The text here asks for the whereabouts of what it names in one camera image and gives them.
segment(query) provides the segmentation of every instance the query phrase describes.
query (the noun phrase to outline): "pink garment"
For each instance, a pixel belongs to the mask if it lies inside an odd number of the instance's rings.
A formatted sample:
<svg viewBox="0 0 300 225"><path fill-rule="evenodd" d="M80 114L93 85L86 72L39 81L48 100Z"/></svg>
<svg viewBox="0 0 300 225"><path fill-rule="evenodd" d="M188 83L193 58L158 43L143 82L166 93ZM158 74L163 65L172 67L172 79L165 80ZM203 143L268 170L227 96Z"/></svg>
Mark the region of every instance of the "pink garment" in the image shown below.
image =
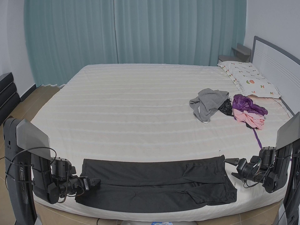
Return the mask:
<svg viewBox="0 0 300 225"><path fill-rule="evenodd" d="M265 123L264 116L247 111L239 111L235 108L232 109L233 115L238 122L246 122L253 128L263 129Z"/></svg>

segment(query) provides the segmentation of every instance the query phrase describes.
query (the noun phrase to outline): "wall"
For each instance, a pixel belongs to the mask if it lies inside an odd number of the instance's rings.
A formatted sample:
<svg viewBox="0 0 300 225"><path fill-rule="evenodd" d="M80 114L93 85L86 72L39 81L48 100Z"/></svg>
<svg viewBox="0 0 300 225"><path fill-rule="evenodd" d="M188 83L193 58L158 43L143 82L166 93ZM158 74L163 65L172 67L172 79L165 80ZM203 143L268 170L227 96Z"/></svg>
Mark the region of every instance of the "wall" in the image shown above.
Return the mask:
<svg viewBox="0 0 300 225"><path fill-rule="evenodd" d="M0 73L13 73L22 96L35 84L25 44L24 0L0 0L0 17Z"/></svg>
<svg viewBox="0 0 300 225"><path fill-rule="evenodd" d="M300 58L299 0L247 0L244 45L259 36Z"/></svg>

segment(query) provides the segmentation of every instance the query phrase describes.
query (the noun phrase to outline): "bed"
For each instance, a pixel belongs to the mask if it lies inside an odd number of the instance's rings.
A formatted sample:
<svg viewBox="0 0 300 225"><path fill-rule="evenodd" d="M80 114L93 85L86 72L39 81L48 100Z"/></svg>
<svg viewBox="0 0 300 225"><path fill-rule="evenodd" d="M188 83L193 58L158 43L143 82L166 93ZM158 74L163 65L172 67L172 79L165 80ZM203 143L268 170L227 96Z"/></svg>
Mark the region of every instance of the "bed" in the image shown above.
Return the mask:
<svg viewBox="0 0 300 225"><path fill-rule="evenodd" d="M293 113L296 104L290 93L282 92L288 85L299 91L300 67L282 51L269 57L273 44L255 37L251 57L262 74L282 93L286 107L280 99L251 97L265 107L263 130L257 131L263 146L275 146L277 130ZM275 76L281 73L270 61L281 58L292 64L285 69L295 69L292 80L276 84ZM258 155L260 147L253 131L232 117L216 112L208 124L197 120L189 107L189 100L197 93L211 88L228 91L230 96L239 93L232 80L220 67L167 64L102 64L81 69L37 113L32 123L46 133L50 145L58 156L70 160L81 173L84 158L127 161L158 162L210 158L224 154L226 158L243 158L248 161ZM135 221L198 221L237 214L266 206L281 200L284 188L269 194L261 185L243 188L233 177L235 167L225 165L231 182L238 189L237 201L218 206L170 213L126 213L87 207L68 198L63 204L48 204L35 196L35 201L84 216L135 220Z"/></svg>

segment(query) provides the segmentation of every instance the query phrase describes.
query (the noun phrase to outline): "pillow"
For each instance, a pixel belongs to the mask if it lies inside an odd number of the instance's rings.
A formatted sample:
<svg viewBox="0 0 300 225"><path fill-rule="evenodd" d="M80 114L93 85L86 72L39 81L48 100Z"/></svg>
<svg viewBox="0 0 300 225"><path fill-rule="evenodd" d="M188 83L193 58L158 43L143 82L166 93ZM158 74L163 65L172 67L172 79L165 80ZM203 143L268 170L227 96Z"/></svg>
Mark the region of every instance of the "pillow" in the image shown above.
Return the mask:
<svg viewBox="0 0 300 225"><path fill-rule="evenodd" d="M277 88L250 62L225 61L218 64L244 96L280 98Z"/></svg>

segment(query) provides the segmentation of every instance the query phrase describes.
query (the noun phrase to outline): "tile floor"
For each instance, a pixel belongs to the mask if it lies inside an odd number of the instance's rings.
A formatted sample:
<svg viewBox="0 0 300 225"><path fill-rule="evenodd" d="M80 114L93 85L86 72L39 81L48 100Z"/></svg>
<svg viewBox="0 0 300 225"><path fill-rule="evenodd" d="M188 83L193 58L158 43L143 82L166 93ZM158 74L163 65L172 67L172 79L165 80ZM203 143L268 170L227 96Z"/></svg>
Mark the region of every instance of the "tile floor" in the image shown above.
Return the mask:
<svg viewBox="0 0 300 225"><path fill-rule="evenodd" d="M26 118L31 121L41 107L59 91L58 87L41 86L37 88L26 100L20 103L11 113L15 118ZM0 158L4 156L3 128L0 126ZM9 195L5 187L4 159L0 160L0 224L14 225L15 218L10 204ZM96 218L84 217L57 209L49 208L38 203L35 204L37 212L40 214L43 225L96 225ZM275 219L279 208L279 203L274 203L266 207L258 208L241 214L210 219L197 222L198 225L271 225ZM120 220L100 219L99 225L117 225Z"/></svg>

